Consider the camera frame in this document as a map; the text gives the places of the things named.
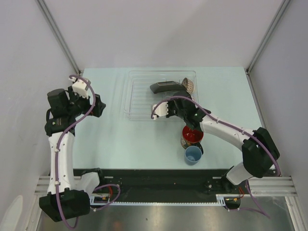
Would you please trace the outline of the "black floral square plate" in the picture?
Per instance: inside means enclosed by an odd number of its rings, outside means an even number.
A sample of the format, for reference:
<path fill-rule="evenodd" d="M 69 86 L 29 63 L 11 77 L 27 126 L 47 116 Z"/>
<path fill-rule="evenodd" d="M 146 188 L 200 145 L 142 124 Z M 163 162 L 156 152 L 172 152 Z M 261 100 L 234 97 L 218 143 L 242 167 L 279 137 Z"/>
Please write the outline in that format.
<path fill-rule="evenodd" d="M 175 81 L 165 81 L 165 82 L 157 82 L 150 86 L 150 90 L 154 94 L 162 93 L 162 92 L 171 92 L 171 91 L 186 91 L 186 88 L 179 82 Z"/>

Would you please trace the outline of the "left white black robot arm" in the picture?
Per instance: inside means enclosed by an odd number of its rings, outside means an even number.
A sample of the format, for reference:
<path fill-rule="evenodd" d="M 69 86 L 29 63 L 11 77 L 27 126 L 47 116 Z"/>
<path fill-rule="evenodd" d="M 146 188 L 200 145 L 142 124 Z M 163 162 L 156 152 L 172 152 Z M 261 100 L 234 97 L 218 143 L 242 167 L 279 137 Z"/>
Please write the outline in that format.
<path fill-rule="evenodd" d="M 47 195 L 40 198 L 39 206 L 54 222 L 59 222 L 87 215 L 92 192 L 106 188 L 99 168 L 83 171 L 79 182 L 73 173 L 76 118 L 85 114 L 100 117 L 106 105 L 99 94 L 94 95 L 91 105 L 89 98 L 75 93 L 72 87 L 52 90 L 47 98 L 50 108 L 45 131 L 51 149 L 51 171 Z"/>

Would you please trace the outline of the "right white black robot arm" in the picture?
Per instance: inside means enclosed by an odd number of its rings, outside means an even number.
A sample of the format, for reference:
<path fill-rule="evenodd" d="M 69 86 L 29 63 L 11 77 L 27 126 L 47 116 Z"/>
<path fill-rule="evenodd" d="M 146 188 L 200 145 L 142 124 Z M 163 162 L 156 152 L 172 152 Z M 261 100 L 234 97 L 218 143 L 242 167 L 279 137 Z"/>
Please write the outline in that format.
<path fill-rule="evenodd" d="M 281 175 L 277 163 L 280 153 L 265 128 L 259 127 L 253 130 L 236 126 L 184 96 L 169 98 L 167 106 L 168 117 L 177 116 L 183 119 L 190 129 L 214 135 L 242 152 L 243 160 L 231 167 L 223 176 L 222 188 L 225 192 L 235 192 L 240 183 L 251 177 L 264 177 L 272 166 L 275 167 L 276 176 Z"/>

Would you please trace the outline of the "beige patterned bowl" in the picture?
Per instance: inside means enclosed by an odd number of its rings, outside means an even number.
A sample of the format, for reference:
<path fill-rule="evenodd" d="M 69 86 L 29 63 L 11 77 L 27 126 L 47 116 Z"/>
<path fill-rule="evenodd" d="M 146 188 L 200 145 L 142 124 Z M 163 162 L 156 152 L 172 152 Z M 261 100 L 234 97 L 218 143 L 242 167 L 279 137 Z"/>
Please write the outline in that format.
<path fill-rule="evenodd" d="M 181 82 L 182 86 L 186 89 L 189 94 L 193 94 L 194 92 L 194 83 L 192 80 L 188 78 L 184 78 Z"/>

